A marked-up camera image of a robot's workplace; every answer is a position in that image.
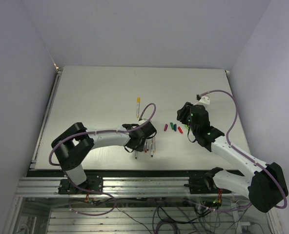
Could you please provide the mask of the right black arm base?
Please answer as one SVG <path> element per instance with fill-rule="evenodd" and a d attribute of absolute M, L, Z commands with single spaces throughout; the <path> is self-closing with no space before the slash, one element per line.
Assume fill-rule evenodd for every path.
<path fill-rule="evenodd" d="M 184 187 L 189 188 L 190 194 L 207 194 L 207 193 L 219 193 L 218 188 L 214 183 L 214 176 L 222 171 L 220 167 L 215 167 L 206 172 L 202 177 L 196 175 L 188 179 L 188 183 L 184 184 Z"/>

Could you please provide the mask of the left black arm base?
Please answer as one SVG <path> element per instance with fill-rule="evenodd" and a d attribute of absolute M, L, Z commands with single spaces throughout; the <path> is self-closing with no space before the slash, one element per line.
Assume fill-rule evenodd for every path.
<path fill-rule="evenodd" d="M 85 182 L 79 185 L 79 187 L 101 192 L 103 189 L 103 180 L 97 176 L 89 176 Z M 58 187 L 58 194 L 60 195 L 80 195 L 85 194 L 85 191 L 76 188 L 69 179 L 62 179 Z"/>

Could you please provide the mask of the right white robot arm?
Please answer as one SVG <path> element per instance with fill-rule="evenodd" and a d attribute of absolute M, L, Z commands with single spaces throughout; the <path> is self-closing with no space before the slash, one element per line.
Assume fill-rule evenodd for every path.
<path fill-rule="evenodd" d="M 247 154 L 232 144 L 219 129 L 211 126 L 205 106 L 187 102 L 177 111 L 177 120 L 189 127 L 194 142 L 229 163 L 241 175 L 215 167 L 204 175 L 203 186 L 209 193 L 218 189 L 229 190 L 244 196 L 257 210 L 267 213 L 272 208 L 286 208 L 289 194 L 280 165 L 266 163 Z"/>

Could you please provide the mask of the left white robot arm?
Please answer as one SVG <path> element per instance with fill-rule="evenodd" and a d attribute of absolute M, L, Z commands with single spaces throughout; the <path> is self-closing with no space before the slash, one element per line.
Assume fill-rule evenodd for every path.
<path fill-rule="evenodd" d="M 70 187 L 78 194 L 91 189 L 82 162 L 92 150 L 120 146 L 132 153 L 142 152 L 147 140 L 155 137 L 156 128 L 148 120 L 140 120 L 136 124 L 123 124 L 116 129 L 96 129 L 89 132 L 83 123 L 77 122 L 58 136 L 52 143 L 53 155 L 61 169 L 71 180 Z"/>

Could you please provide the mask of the yellow marker pen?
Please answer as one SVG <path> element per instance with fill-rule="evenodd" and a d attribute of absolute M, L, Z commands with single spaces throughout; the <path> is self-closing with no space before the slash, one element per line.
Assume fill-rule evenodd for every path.
<path fill-rule="evenodd" d="M 140 97 L 137 97 L 137 111 L 136 111 L 136 118 L 139 118 L 139 116 L 140 116 L 140 101 L 141 101 L 141 98 L 140 98 Z"/>

